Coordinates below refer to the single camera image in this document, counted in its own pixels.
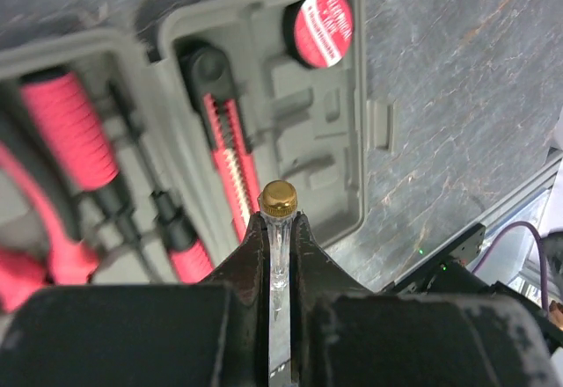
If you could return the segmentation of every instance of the toolbox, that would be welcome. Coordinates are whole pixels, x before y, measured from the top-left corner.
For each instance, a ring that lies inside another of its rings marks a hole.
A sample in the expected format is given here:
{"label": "toolbox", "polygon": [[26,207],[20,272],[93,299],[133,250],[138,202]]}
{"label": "toolbox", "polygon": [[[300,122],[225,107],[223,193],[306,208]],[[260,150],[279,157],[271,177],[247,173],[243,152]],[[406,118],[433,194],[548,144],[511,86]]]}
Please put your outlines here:
{"label": "toolbox", "polygon": [[[134,142],[115,112],[108,83],[135,108],[135,124],[143,129],[151,165],[185,209],[217,265],[236,249],[241,236],[218,167],[220,157],[214,156],[214,145],[218,147],[197,99],[188,91],[194,78],[186,73],[186,57],[193,57],[194,49],[201,46],[221,52],[232,76],[233,104],[238,108],[240,139],[244,138],[241,148],[248,153],[256,177],[254,188],[252,183],[246,186],[249,211],[256,211],[253,196],[267,182],[286,179],[296,187],[298,207],[309,217],[318,243],[327,247],[358,230],[366,213],[365,5],[364,0],[347,0],[354,22],[348,51],[334,65],[312,69],[288,54],[283,38],[284,11],[301,1],[209,0],[178,8],[158,24],[156,45],[150,46],[158,51],[159,60],[154,62],[149,62],[145,44],[112,29],[82,31],[3,51],[0,93],[4,103],[21,105],[23,75],[61,65],[77,75],[133,191],[134,218],[143,232],[144,250],[162,278],[174,282],[176,276],[154,229],[151,186]],[[244,173],[233,183],[247,182],[250,176]],[[121,247],[122,237],[112,222],[104,221],[78,186],[73,194],[79,199],[89,243],[115,251],[94,282],[146,282],[128,249]],[[0,195],[0,245],[33,249],[41,255],[48,243],[40,221],[1,172]]]}

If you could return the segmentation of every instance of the screwdriver handle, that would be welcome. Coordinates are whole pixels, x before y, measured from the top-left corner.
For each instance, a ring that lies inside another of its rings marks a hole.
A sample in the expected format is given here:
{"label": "screwdriver handle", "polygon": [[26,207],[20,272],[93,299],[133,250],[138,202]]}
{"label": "screwdriver handle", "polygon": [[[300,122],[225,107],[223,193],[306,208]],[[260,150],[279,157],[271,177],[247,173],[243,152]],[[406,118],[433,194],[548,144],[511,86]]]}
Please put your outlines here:
{"label": "screwdriver handle", "polygon": [[[7,125],[0,125],[0,130],[2,130],[2,135],[6,135],[6,142],[9,139],[9,142],[22,143],[19,142],[18,134]],[[45,225],[50,243],[48,264],[54,280],[59,284],[86,283],[90,274],[98,266],[96,253],[89,249],[82,240],[75,240],[67,236],[64,224],[57,214],[53,202],[45,195],[43,189],[27,172],[26,168],[1,143],[0,167],[6,171],[11,179],[16,181]]]}
{"label": "screwdriver handle", "polygon": [[19,308],[33,293],[45,288],[47,270],[22,252],[0,249],[0,301],[6,312]]}
{"label": "screwdriver handle", "polygon": [[213,271],[213,265],[199,239],[186,251],[170,251],[170,260],[183,283],[197,283]]}
{"label": "screwdriver handle", "polygon": [[64,170],[85,191],[109,184],[119,167],[77,76],[53,68],[27,75],[22,82],[27,110]]}

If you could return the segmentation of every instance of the wire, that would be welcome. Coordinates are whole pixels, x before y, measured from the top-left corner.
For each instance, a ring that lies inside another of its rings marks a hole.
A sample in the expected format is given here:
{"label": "wire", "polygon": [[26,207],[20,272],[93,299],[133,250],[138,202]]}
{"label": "wire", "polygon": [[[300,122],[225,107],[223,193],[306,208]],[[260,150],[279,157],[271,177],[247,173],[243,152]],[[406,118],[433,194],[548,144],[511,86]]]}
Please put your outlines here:
{"label": "wire", "polygon": [[486,259],[489,257],[491,252],[493,252],[494,247],[500,242],[501,238],[506,235],[509,231],[514,229],[515,227],[525,227],[530,232],[531,235],[534,237],[537,246],[537,255],[539,258],[539,293],[541,295],[542,300],[542,309],[549,311],[549,300],[547,297],[547,260],[545,258],[544,253],[544,242],[542,241],[541,236],[537,229],[529,222],[513,222],[511,224],[506,225],[501,232],[494,238],[491,246],[489,249],[486,250],[485,255],[479,263],[473,268],[472,274],[475,274],[479,271],[479,269],[485,264]]}

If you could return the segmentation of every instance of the purple cable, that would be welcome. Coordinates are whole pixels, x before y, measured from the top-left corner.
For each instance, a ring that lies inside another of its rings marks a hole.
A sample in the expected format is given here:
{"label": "purple cable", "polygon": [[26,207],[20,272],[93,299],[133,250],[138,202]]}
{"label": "purple cable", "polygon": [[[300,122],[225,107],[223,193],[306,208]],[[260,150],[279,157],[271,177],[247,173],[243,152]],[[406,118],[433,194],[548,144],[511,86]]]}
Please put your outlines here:
{"label": "purple cable", "polygon": [[512,229],[514,229],[514,227],[526,227],[526,228],[528,228],[528,230],[531,232],[531,235],[534,237],[534,240],[536,241],[537,256],[539,258],[539,290],[540,290],[539,293],[540,293],[541,298],[542,298],[542,308],[544,310],[549,310],[549,301],[548,301],[548,298],[547,298],[547,260],[545,259],[542,238],[541,238],[541,236],[539,236],[537,229],[531,223],[528,223],[528,222],[513,222],[513,223],[505,226],[501,230],[501,232],[494,238],[493,242],[491,243],[491,246],[489,246],[489,249],[487,249],[487,251],[485,252],[485,255],[483,255],[483,258],[481,259],[481,261],[479,261],[479,263],[475,266],[475,268],[473,268],[472,274],[475,274],[479,271],[479,269],[483,266],[486,259],[491,254],[494,247],[499,243],[501,238],[504,235],[506,235],[506,233],[508,231],[511,231]]}

